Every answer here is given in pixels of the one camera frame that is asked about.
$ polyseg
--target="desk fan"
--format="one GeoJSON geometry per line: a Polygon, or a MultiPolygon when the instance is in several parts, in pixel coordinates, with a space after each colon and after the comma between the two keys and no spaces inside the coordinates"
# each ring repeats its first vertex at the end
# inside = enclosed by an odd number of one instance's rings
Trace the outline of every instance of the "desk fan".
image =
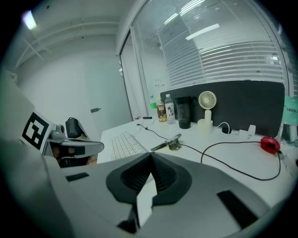
{"type": "Polygon", "coordinates": [[[197,122],[199,134],[210,134],[212,132],[213,121],[211,120],[211,108],[216,105],[216,96],[211,91],[204,91],[199,96],[199,104],[205,111],[205,118],[197,122]]]}

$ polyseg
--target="desk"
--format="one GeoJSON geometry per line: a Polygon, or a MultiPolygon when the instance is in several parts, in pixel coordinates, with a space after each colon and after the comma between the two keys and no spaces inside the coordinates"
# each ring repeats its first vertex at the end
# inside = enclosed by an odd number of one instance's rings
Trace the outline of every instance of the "desk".
{"type": "MultiPolygon", "coordinates": [[[[190,129],[184,130],[179,128],[177,121],[175,124],[170,125],[168,123],[161,123],[158,120],[142,119],[114,127],[102,133],[101,142],[104,143],[105,149],[98,154],[98,164],[111,160],[110,154],[112,145],[110,144],[110,139],[125,131],[128,131],[131,135],[135,134],[134,138],[136,141],[148,152],[150,152],[151,148],[164,141],[164,139],[156,136],[153,132],[146,131],[144,128],[140,129],[140,126],[136,124],[143,124],[143,126],[147,126],[150,130],[166,138],[181,133],[182,136],[179,139],[181,144],[189,145],[202,152],[208,146],[218,142],[260,141],[262,138],[262,136],[256,135],[248,139],[247,136],[237,135],[237,131],[233,131],[232,134],[228,135],[222,133],[221,128],[213,130],[212,134],[206,137],[200,137],[197,133],[196,123],[192,123],[190,129]]],[[[287,150],[286,146],[282,145],[281,150],[283,152],[287,150]]],[[[178,151],[171,151],[168,147],[165,147],[157,152],[178,156],[198,163],[200,163],[201,159],[201,154],[185,146],[182,146],[178,151]]],[[[206,153],[234,168],[258,178],[271,178],[278,172],[278,158],[265,152],[259,144],[221,144],[210,148],[206,153]]],[[[296,178],[293,178],[287,172],[282,161],[280,175],[270,181],[259,181],[250,178],[207,156],[203,157],[203,163],[222,170],[249,187],[258,194],[269,207],[273,207],[277,202],[287,198],[296,183],[296,178]]]]}

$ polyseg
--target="white cable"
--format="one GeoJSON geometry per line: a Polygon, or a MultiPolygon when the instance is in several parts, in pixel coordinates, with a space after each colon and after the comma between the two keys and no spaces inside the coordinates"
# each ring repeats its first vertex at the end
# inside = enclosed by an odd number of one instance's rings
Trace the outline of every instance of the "white cable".
{"type": "Polygon", "coordinates": [[[229,123],[227,123],[227,122],[225,122],[225,121],[222,122],[222,123],[225,123],[225,124],[228,125],[228,128],[229,128],[229,130],[228,130],[228,134],[229,134],[229,133],[230,133],[230,125],[229,125],[229,123]]]}

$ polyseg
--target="black cup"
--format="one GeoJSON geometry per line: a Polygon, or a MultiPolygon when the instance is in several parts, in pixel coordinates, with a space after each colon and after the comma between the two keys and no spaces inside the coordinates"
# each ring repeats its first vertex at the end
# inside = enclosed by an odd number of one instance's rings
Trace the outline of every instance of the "black cup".
{"type": "Polygon", "coordinates": [[[176,98],[178,123],[181,129],[190,128],[190,97],[176,98]]]}

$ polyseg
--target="black partition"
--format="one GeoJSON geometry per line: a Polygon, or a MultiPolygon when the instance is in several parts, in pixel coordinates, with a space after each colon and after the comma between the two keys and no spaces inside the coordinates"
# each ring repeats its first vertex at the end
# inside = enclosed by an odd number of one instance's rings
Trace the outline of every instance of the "black partition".
{"type": "Polygon", "coordinates": [[[224,81],[193,85],[173,89],[160,94],[162,101],[166,94],[175,98],[191,97],[191,121],[204,118],[205,110],[200,107],[198,97],[204,91],[212,91],[217,103],[212,111],[213,125],[229,123],[233,130],[248,130],[256,126],[256,134],[275,137],[281,124],[284,109],[284,85],[269,81],[224,81]]]}

